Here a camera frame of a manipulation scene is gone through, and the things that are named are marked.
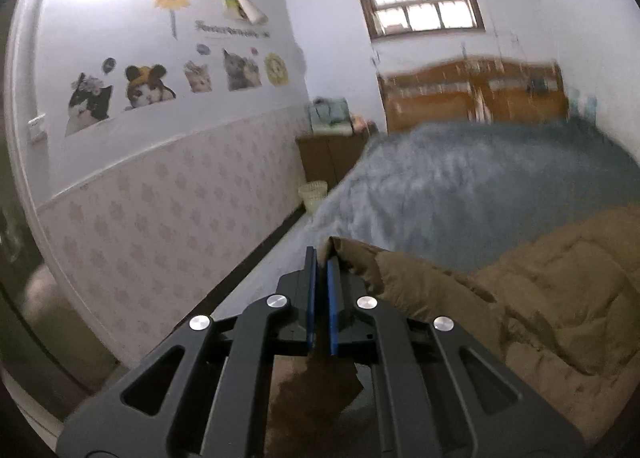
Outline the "yellow lion cat sticker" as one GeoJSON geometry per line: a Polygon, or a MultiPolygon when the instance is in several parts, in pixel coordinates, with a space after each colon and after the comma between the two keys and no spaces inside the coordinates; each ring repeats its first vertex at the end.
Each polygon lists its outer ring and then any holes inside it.
{"type": "Polygon", "coordinates": [[[264,59],[265,72],[271,85],[282,87],[288,84],[288,67],[284,59],[276,53],[269,53],[264,59]]]}

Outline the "black white cat sticker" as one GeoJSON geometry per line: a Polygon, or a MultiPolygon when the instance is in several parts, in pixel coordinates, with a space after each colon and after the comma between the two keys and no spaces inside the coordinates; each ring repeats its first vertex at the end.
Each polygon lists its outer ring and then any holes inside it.
{"type": "Polygon", "coordinates": [[[112,86],[104,86],[102,80],[85,73],[79,74],[72,89],[67,106],[66,137],[107,119],[113,93],[112,86]]]}

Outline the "teal checked pillow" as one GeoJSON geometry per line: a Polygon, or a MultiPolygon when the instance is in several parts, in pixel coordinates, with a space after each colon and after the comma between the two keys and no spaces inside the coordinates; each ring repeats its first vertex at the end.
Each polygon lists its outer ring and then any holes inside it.
{"type": "Polygon", "coordinates": [[[572,117],[579,117],[590,123],[597,121],[598,99],[595,96],[582,94],[577,89],[568,91],[568,112],[572,117]]]}

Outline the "white wall light switch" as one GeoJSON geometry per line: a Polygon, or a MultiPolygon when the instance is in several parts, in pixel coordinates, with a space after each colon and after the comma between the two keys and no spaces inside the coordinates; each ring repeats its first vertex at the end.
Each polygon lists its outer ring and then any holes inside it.
{"type": "Polygon", "coordinates": [[[47,116],[40,114],[27,122],[27,132],[29,142],[32,144],[38,143],[47,137],[47,116]]]}

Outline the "black device on headboard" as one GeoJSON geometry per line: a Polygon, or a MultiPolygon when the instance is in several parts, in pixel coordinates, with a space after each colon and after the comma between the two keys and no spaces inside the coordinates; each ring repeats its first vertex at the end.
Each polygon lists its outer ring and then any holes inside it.
{"type": "Polygon", "coordinates": [[[542,96],[550,92],[548,79],[544,76],[530,76],[527,84],[527,92],[533,96],[542,96]]]}

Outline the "peeling paper wall poster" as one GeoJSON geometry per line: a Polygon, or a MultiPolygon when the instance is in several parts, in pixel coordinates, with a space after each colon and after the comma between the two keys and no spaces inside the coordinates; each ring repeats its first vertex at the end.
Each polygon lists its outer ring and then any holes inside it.
{"type": "Polygon", "coordinates": [[[250,0],[222,0],[224,2],[224,16],[250,25],[265,25],[268,16],[250,0]]]}

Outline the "grey plush bed blanket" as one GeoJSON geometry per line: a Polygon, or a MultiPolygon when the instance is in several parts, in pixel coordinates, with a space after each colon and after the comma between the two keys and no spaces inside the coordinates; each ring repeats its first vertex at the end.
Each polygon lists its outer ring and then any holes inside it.
{"type": "Polygon", "coordinates": [[[639,197],[638,163],[585,120],[429,122],[379,135],[301,227],[214,310],[240,314],[299,270],[308,247],[350,238],[462,273],[639,197]]]}

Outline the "text line wall sticker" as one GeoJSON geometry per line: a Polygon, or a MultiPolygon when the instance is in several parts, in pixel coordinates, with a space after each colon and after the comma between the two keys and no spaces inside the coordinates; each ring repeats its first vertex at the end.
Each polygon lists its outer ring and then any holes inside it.
{"type": "Polygon", "coordinates": [[[238,36],[245,38],[270,38],[271,35],[265,30],[254,30],[249,28],[236,28],[231,26],[209,25],[203,21],[194,22],[195,29],[204,33],[212,33],[224,36],[238,36]]]}

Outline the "small tabby cat sticker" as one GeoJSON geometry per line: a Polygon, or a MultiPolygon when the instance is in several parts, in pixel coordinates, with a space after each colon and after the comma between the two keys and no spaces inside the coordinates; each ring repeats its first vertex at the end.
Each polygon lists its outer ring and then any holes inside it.
{"type": "Polygon", "coordinates": [[[208,65],[198,65],[192,61],[183,65],[183,73],[189,82],[193,93],[209,93],[212,91],[212,81],[210,81],[208,65]]]}

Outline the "bear hat cat sticker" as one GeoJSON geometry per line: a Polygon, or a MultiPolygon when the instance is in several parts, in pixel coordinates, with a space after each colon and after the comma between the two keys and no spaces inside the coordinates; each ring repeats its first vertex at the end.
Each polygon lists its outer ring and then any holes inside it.
{"type": "Polygon", "coordinates": [[[129,65],[125,70],[128,81],[127,99],[131,108],[139,108],[160,102],[175,100],[176,93],[165,85],[163,78],[167,70],[164,65],[129,65]]]}

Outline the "brown wooden nightstand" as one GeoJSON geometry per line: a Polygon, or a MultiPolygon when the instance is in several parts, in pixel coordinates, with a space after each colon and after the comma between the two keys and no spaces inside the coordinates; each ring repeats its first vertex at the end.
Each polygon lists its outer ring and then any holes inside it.
{"type": "Polygon", "coordinates": [[[378,130],[362,130],[351,135],[307,134],[296,137],[307,182],[324,181],[328,189],[340,183],[354,168],[364,147],[378,130]]]}

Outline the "white woven waste basket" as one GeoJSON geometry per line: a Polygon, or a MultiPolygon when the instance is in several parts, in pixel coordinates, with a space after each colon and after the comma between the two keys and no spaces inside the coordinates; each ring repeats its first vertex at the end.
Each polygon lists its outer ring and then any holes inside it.
{"type": "Polygon", "coordinates": [[[326,181],[312,181],[300,185],[297,192],[299,198],[302,200],[306,211],[313,215],[322,200],[328,195],[329,185],[326,181]]]}

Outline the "grey cats wall sticker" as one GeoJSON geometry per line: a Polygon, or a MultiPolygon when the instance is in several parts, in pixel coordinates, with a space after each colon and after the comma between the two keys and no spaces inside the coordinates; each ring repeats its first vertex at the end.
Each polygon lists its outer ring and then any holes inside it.
{"type": "Polygon", "coordinates": [[[259,67],[250,59],[243,58],[239,54],[222,50],[224,59],[224,70],[228,79],[228,90],[238,91],[251,88],[258,88],[262,85],[260,80],[259,67]]]}

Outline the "brown wooden headboard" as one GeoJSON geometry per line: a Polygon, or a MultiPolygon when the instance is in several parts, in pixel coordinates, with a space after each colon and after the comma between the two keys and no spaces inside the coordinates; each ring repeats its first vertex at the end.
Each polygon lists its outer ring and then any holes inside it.
{"type": "Polygon", "coordinates": [[[561,68],[555,63],[472,56],[414,72],[378,76],[388,132],[424,122],[514,122],[533,125],[568,117],[561,68]],[[550,92],[527,92],[530,76],[548,79],[550,92]]]}

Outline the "brown puffer jacket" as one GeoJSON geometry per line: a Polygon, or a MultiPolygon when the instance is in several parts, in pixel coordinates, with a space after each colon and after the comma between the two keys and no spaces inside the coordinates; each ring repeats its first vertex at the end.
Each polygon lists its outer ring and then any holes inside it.
{"type": "Polygon", "coordinates": [[[639,452],[639,208],[605,210],[472,274],[349,238],[369,293],[421,322],[446,315],[582,432],[593,457],[639,452]]]}

